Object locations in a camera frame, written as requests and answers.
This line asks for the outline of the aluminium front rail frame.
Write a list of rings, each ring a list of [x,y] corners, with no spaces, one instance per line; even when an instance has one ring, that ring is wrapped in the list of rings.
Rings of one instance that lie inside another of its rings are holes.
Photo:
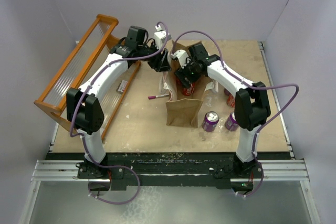
[[[320,223],[303,160],[268,163],[252,190],[128,186],[75,178],[69,164],[36,162],[20,223]]]

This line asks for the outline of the small brown packet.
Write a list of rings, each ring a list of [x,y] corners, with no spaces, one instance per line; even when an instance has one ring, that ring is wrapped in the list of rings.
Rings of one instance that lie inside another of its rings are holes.
[[[117,92],[123,94],[128,86],[128,82],[126,80],[122,80],[117,88]]]

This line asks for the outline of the purple soda can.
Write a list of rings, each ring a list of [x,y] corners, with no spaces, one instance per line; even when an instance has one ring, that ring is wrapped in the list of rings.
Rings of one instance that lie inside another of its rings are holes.
[[[225,122],[225,127],[229,131],[236,131],[238,129],[239,125],[235,119],[234,112],[230,113],[230,115],[228,116]]]
[[[202,129],[206,132],[212,132],[215,130],[217,123],[219,122],[219,116],[215,111],[209,111],[205,114]]]
[[[227,90],[227,89],[224,89],[224,93],[229,96],[230,95],[230,92]]]

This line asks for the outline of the brown canvas tote bag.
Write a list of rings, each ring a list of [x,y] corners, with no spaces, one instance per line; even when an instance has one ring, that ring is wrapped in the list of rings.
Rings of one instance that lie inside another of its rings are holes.
[[[166,102],[166,124],[168,126],[178,127],[198,127],[198,113],[202,107],[204,97],[208,90],[213,87],[213,80],[202,75],[193,84],[193,93],[185,96],[182,93],[183,87],[177,82],[175,71],[180,67],[179,61],[168,59],[171,71],[162,73],[159,88],[166,90],[169,94],[169,100]]]

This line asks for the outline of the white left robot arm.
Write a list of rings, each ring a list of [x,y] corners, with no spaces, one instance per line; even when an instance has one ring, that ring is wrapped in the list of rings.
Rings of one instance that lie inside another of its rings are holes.
[[[111,85],[134,63],[146,61],[156,72],[168,71],[168,50],[171,40],[167,25],[158,22],[153,42],[149,44],[148,31],[131,26],[128,34],[113,46],[101,67],[79,88],[69,88],[66,93],[69,135],[79,136],[85,149],[85,159],[90,162],[90,173],[96,178],[108,172],[106,152],[101,139],[104,112],[101,102]]]

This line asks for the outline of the small purple marker pen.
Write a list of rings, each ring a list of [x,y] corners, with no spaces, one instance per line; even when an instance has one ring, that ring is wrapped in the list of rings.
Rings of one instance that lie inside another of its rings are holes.
[[[159,95],[153,95],[153,96],[148,96],[149,100],[153,100],[153,99],[158,99],[158,98],[164,98],[164,97],[169,97],[169,94],[159,94]]]

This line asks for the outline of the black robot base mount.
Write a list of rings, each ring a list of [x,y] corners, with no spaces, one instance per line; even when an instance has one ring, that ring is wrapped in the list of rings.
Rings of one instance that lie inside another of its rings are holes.
[[[101,166],[83,153],[49,153],[46,160],[69,164],[75,178],[102,183],[111,190],[128,186],[215,187],[252,190],[268,163],[291,160],[289,152],[261,152],[258,159],[240,165],[234,153],[108,153]]]

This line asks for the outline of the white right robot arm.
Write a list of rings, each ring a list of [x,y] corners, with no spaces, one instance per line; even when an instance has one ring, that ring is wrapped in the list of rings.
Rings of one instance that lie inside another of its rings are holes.
[[[268,94],[263,82],[251,82],[225,65],[216,54],[210,55],[202,43],[171,53],[180,66],[174,71],[182,86],[189,88],[206,76],[217,81],[235,99],[234,117],[239,126],[239,143],[234,155],[233,171],[246,177],[257,164],[256,145],[261,127],[271,114]]]

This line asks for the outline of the orange wooden framed tray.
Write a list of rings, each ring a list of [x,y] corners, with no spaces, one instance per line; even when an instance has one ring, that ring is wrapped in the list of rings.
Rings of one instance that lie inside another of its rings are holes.
[[[96,20],[79,40],[47,88],[34,101],[34,104],[52,118],[57,126],[63,127],[66,131],[70,130],[70,122],[66,119],[66,92],[69,88],[78,88],[89,80],[103,64],[110,49],[119,41],[112,35],[118,23],[119,21],[115,17],[103,14],[97,15]],[[140,66],[139,61],[133,64],[109,86],[107,94],[104,95],[101,102],[106,116],[101,130],[103,140]],[[128,82],[123,94],[117,92],[122,80]]]

